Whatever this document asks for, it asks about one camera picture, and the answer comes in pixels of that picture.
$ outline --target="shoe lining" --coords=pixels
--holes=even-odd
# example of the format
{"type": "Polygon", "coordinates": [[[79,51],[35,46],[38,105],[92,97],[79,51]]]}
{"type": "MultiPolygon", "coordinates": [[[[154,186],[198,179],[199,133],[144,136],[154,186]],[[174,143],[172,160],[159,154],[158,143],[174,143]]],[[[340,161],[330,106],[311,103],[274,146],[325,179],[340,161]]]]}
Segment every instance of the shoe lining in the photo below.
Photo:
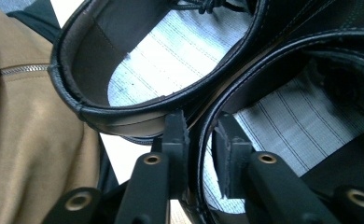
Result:
{"type": "Polygon", "coordinates": [[[170,11],[116,68],[112,106],[167,96],[209,74],[247,31],[251,17],[226,8],[213,14],[170,11]]]}
{"type": "MultiPolygon", "coordinates": [[[[364,117],[349,106],[335,105],[321,81],[310,63],[286,85],[234,114],[256,151],[276,153],[298,176],[364,133],[364,117]]],[[[204,159],[206,200],[223,212],[244,213],[244,200],[220,195],[210,144],[204,159]]]]}

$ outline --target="brown jacket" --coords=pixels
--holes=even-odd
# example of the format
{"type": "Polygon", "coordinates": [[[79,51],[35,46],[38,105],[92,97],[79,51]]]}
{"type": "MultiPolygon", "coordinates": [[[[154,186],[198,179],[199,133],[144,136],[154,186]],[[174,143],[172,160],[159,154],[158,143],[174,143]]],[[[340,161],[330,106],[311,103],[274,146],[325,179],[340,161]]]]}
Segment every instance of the brown jacket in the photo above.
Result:
{"type": "Polygon", "coordinates": [[[0,223],[40,223],[66,191],[95,187],[98,136],[53,89],[52,45],[0,11],[0,223]]]}

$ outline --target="zipper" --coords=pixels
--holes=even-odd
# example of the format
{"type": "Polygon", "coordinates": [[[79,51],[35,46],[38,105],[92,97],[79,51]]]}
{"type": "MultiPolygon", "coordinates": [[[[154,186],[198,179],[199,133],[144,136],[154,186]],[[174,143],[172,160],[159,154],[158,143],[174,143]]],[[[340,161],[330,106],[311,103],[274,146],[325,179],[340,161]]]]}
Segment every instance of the zipper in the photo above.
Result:
{"type": "Polygon", "coordinates": [[[18,73],[37,72],[37,71],[48,71],[49,64],[32,64],[15,66],[10,68],[0,69],[0,76],[10,76],[18,73]]]}

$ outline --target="metal ring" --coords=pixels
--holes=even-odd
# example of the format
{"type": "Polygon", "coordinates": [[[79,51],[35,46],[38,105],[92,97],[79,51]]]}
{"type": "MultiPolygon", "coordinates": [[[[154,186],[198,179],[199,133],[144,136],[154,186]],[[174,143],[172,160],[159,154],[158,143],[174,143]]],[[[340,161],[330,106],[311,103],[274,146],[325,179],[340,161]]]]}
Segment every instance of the metal ring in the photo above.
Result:
{"type": "Polygon", "coordinates": [[[277,158],[270,154],[260,154],[259,160],[264,163],[273,164],[277,162],[277,158]]]}
{"type": "Polygon", "coordinates": [[[364,192],[363,191],[360,191],[358,189],[350,189],[347,191],[347,196],[351,202],[353,202],[361,207],[364,207],[364,192]]]}
{"type": "Polygon", "coordinates": [[[157,164],[159,162],[161,162],[161,158],[159,156],[155,156],[155,155],[147,156],[144,159],[144,163],[146,163],[148,165],[155,165],[155,164],[157,164]]]}
{"type": "Polygon", "coordinates": [[[91,203],[91,195],[87,191],[78,192],[65,204],[66,210],[78,211],[91,203]]]}

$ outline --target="shoelace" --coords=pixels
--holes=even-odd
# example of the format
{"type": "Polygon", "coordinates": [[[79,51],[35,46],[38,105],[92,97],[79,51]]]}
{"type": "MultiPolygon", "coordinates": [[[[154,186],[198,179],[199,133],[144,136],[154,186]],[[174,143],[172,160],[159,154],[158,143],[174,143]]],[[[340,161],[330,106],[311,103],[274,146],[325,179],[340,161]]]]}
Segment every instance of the shoelace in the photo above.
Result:
{"type": "Polygon", "coordinates": [[[190,3],[185,5],[179,5],[178,0],[171,0],[169,2],[170,9],[173,10],[199,10],[200,14],[205,12],[211,14],[215,7],[225,7],[236,12],[246,12],[245,8],[235,6],[226,0],[183,0],[184,2],[190,3]]]}

